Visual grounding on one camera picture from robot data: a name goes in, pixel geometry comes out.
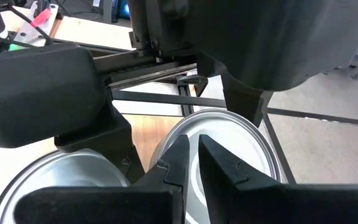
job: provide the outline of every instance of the floor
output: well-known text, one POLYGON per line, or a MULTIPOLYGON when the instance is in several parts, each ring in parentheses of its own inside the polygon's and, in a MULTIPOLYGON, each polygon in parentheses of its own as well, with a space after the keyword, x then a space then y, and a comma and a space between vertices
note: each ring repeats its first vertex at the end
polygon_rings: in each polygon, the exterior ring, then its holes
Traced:
MULTIPOLYGON (((177 94, 174 86, 160 83, 128 90, 177 94)), ((223 99, 220 77, 210 78, 202 97, 223 99)), ((181 113, 175 105, 114 105, 123 113, 181 113)), ((358 119, 358 81, 341 71, 319 74, 294 89, 274 93, 269 107, 358 119)), ((202 109, 195 106, 195 111, 202 109)), ((298 183, 358 183, 358 126, 279 115, 270 115, 270 120, 298 183)), ((263 124, 260 130, 267 134, 263 124)))

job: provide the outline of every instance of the wooden table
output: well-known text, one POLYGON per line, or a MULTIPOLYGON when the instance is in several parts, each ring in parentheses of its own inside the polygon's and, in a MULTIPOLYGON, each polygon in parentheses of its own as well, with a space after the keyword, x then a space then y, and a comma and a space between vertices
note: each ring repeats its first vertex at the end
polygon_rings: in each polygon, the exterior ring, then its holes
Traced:
MULTIPOLYGON (((21 8, 18 10, 24 14, 29 11, 21 8)), ((2 17, 10 31, 18 31, 23 24, 23 21, 11 12, 4 12, 2 17)), ((64 17, 62 21, 55 23, 51 36, 62 40, 131 50, 129 31, 131 29, 126 27, 64 17)), ((129 114, 124 115, 124 117, 132 125, 132 138, 145 169, 149 167, 151 155, 157 144, 177 122, 183 119, 181 117, 129 114)), ((32 161, 55 150, 53 138, 17 149, 0 148, 0 194, 22 169, 32 161)))

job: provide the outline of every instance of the gray floor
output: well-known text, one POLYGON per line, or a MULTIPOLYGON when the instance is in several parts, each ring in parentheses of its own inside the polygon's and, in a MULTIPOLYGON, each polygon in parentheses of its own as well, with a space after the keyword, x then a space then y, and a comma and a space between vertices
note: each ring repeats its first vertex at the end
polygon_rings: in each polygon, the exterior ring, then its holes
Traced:
MULTIPOLYGON (((203 97, 223 99, 219 78, 210 80, 203 97)), ((343 72, 319 74, 275 93, 269 107, 358 119, 358 81, 343 72)), ((277 115, 270 120, 297 182, 358 183, 358 126, 277 115)))

